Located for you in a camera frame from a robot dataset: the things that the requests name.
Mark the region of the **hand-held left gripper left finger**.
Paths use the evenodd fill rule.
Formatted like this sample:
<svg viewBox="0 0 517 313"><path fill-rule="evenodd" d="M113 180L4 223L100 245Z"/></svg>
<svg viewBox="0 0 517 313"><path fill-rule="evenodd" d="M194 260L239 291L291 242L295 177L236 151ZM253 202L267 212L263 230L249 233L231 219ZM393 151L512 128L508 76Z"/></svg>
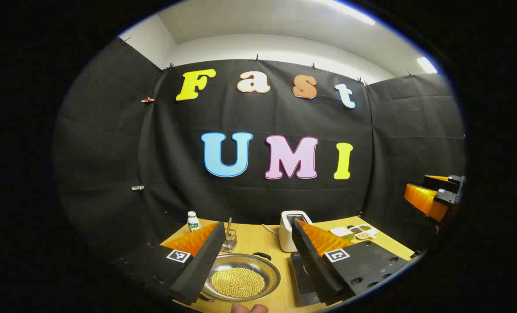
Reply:
<svg viewBox="0 0 517 313"><path fill-rule="evenodd" d="M214 222L167 243L146 243L111 265L157 299L191 305L199 299L224 240L224 223Z"/></svg>

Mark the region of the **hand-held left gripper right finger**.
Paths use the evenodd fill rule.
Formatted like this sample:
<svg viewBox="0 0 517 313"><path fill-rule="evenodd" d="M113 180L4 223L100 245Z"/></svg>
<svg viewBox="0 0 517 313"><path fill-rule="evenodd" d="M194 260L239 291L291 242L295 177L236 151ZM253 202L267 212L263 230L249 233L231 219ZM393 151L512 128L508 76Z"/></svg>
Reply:
<svg viewBox="0 0 517 313"><path fill-rule="evenodd" d="M369 293L409 263L369 240L352 243L301 220L291 228L317 296L328 306Z"/></svg>

